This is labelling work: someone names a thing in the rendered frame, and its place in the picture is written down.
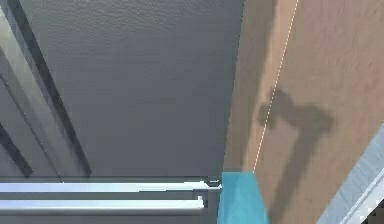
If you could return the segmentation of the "teal block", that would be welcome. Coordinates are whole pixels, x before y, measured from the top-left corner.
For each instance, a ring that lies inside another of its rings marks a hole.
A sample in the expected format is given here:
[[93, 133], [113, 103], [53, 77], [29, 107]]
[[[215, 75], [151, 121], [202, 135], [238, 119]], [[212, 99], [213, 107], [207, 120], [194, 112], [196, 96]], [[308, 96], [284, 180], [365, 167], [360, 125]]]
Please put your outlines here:
[[223, 172], [217, 224], [270, 224], [252, 172]]

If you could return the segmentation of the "grey fridge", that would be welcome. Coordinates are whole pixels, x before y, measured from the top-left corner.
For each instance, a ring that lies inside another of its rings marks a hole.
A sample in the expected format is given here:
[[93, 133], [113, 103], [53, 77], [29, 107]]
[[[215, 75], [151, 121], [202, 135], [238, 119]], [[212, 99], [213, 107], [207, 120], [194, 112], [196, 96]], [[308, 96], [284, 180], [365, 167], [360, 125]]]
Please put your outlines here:
[[[0, 0], [0, 183], [219, 182], [244, 0]], [[1, 193], [201, 210], [9, 211], [0, 224], [217, 224], [221, 190]]]

